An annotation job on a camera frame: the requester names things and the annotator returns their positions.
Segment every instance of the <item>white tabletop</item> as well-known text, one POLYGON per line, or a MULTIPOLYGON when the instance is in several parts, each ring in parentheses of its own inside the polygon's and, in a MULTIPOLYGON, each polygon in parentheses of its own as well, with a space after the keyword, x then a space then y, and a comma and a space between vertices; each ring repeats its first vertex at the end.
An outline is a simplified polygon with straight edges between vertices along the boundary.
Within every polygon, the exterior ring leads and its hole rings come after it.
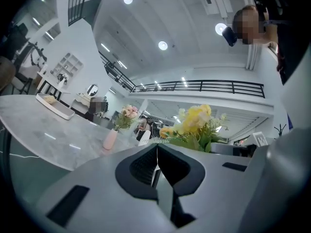
POLYGON ((48 76, 47 74, 43 75, 43 73, 41 72, 37 72, 37 74, 39 74, 42 79, 44 79, 46 82, 48 82, 51 86, 53 86, 56 90, 60 91, 61 93, 70 93, 69 91, 67 91, 67 89, 65 88, 59 88, 58 87, 58 83, 57 83, 57 79, 54 76, 48 76))
POLYGON ((1 96, 0 120, 29 151, 70 171, 91 159, 138 145, 136 139, 118 134, 113 149, 104 150, 109 129, 78 115, 65 120, 32 95, 1 96))

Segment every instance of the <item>black railing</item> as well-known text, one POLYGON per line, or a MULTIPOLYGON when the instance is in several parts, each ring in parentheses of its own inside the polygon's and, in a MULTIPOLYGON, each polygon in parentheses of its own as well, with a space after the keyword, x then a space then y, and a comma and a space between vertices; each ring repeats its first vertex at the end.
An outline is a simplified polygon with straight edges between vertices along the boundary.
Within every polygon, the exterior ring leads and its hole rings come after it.
POLYGON ((146 91, 214 91, 265 98, 263 84, 234 80, 186 80, 151 83, 136 86, 132 92, 146 91))
POLYGON ((68 25, 82 18, 84 0, 68 0, 68 25))
POLYGON ((116 66, 111 63, 101 52, 99 52, 99 54, 101 56, 107 74, 126 90, 130 92, 133 91, 136 87, 135 84, 130 81, 130 79, 127 78, 119 69, 117 69, 116 66))

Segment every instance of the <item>pink flower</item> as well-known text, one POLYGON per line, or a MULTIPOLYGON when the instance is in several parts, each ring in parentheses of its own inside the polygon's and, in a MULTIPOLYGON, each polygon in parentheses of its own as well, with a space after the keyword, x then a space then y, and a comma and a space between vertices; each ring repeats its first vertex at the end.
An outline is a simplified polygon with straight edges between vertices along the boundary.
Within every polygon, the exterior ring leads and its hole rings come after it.
POLYGON ((128 110, 130 113, 132 113, 133 111, 133 108, 131 105, 127 105, 125 109, 128 110))
POLYGON ((129 117, 129 118, 135 118, 135 117, 137 117, 137 112, 133 111, 128 117, 129 117))
POLYGON ((132 112, 129 111, 129 110, 127 110, 126 108, 123 108, 122 111, 121 111, 121 113, 122 113, 123 115, 125 115, 125 116, 128 116, 128 115, 130 115, 132 112))

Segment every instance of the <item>round mirror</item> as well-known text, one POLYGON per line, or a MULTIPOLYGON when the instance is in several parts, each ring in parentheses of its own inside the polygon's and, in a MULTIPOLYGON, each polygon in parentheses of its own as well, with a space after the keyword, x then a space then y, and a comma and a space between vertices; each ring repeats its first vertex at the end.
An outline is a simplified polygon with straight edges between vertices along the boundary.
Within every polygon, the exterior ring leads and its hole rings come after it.
POLYGON ((90 97, 93 97, 98 91, 98 86, 96 84, 91 84, 89 86, 89 88, 87 89, 87 94, 90 96, 90 97))

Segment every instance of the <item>white ceiling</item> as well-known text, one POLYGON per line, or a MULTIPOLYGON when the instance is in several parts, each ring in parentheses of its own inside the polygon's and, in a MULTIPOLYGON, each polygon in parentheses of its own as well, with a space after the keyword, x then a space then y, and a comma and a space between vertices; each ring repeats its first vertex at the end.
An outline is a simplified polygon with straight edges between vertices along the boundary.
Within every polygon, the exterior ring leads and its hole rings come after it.
MULTIPOLYGON (((160 118, 166 118, 171 121, 175 121, 173 116, 177 116, 179 109, 189 109, 191 106, 196 106, 200 104, 193 103, 182 103, 182 102, 169 102, 169 101, 158 101, 158 100, 149 100, 148 107, 146 111, 148 111, 151 115, 160 118)), ((130 102, 132 105, 139 108, 141 106, 142 101, 135 100, 130 102)), ((221 114, 225 113, 227 115, 227 120, 223 123, 224 127, 222 127, 219 131, 219 135, 224 138, 230 138, 235 134, 242 132, 247 126, 258 122, 262 122, 262 118, 258 116, 248 115, 244 113, 232 112, 230 109, 222 108, 217 109, 213 106, 212 108, 212 116, 220 118, 221 114)))
MULTIPOLYGON (((233 11, 243 0, 228 0, 233 11)), ((233 12, 227 12, 231 22, 233 12)), ((193 67, 244 67, 248 47, 240 42, 229 47, 215 32, 224 22, 220 13, 208 15, 202 0, 102 0, 94 25, 95 40, 112 62, 116 55, 130 78, 169 69, 193 67), (159 41, 168 49, 158 48, 159 41), (107 52, 100 44, 107 46, 107 52)))

